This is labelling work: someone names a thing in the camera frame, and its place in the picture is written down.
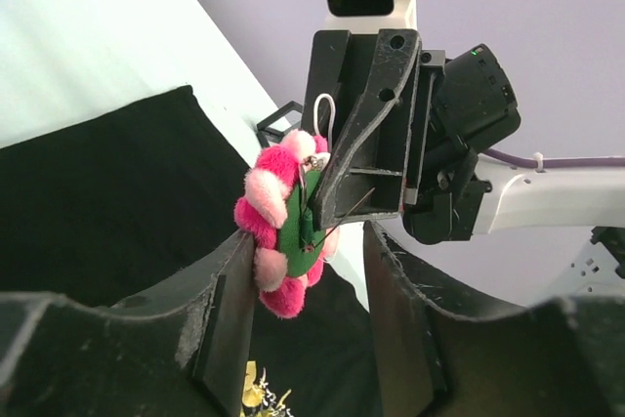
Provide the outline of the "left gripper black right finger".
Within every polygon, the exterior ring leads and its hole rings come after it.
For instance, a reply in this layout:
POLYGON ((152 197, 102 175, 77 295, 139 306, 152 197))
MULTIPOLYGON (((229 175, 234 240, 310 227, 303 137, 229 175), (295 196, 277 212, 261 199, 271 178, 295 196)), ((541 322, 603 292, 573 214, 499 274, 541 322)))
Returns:
POLYGON ((620 416, 624 302, 557 297, 524 308, 484 294, 363 228, 387 416, 620 416))

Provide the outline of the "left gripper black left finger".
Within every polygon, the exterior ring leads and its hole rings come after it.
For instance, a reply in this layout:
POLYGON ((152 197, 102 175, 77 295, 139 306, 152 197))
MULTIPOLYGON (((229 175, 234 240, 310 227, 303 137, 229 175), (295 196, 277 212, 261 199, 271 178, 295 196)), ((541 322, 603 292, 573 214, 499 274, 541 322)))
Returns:
POLYGON ((5 416, 235 416, 255 307, 252 236, 110 308, 1 297, 5 416))

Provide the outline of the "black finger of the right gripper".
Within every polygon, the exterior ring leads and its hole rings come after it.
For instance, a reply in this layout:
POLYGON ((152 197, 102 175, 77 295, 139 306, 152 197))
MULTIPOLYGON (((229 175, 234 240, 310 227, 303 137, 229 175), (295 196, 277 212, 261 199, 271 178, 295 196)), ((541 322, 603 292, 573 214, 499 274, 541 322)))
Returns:
POLYGON ((382 29, 363 92, 332 141, 312 199, 321 229, 392 218, 401 210, 414 105, 411 71, 421 51, 414 29, 382 29))
POLYGON ((327 100, 319 104, 317 120, 313 119, 313 105, 320 94, 328 94, 333 97, 336 108, 332 141, 339 142, 342 128, 367 82, 376 42, 376 34, 353 34, 347 30, 320 30, 314 35, 302 114, 303 130, 313 133, 317 122, 319 133, 327 136, 327 100))

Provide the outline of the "pink flower brooch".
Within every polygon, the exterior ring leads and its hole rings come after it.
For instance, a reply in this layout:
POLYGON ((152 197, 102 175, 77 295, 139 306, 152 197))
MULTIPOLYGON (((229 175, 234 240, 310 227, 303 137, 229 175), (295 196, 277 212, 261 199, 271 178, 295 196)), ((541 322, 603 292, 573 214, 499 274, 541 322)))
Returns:
POLYGON ((331 95, 318 95, 312 130, 291 130, 263 149, 234 207, 236 224, 256 241, 253 273, 260 300, 283 319, 301 312, 307 290, 320 281, 337 249, 339 230, 316 229, 312 209, 331 157, 335 116, 331 95))

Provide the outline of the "black floral print t-shirt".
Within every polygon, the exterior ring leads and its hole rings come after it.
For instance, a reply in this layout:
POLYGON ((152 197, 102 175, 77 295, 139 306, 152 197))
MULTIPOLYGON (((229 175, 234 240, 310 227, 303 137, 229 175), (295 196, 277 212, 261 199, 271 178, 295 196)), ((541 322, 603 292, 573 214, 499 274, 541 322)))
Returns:
MULTIPOLYGON (((1 152, 1 297, 110 308, 234 233, 247 164, 184 86, 1 152)), ((368 313, 326 266, 303 312, 257 299, 235 416, 378 416, 368 313)))

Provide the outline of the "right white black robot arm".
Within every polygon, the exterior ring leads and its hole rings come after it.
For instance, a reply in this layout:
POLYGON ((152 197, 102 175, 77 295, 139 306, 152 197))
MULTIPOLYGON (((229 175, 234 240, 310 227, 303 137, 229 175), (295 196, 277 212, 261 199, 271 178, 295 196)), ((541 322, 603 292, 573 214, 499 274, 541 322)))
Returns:
POLYGON ((518 305, 622 293, 592 227, 624 224, 624 53, 321 30, 302 125, 333 140, 315 221, 378 221, 406 252, 518 305))

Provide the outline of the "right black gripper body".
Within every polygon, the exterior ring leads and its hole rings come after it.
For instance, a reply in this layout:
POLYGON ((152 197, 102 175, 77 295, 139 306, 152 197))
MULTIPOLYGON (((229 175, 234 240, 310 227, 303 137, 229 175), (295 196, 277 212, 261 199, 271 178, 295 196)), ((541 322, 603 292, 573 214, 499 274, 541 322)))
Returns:
POLYGON ((419 242, 467 241, 491 184, 475 176, 491 133, 491 50, 437 61, 423 53, 411 71, 411 142, 403 226, 419 242))

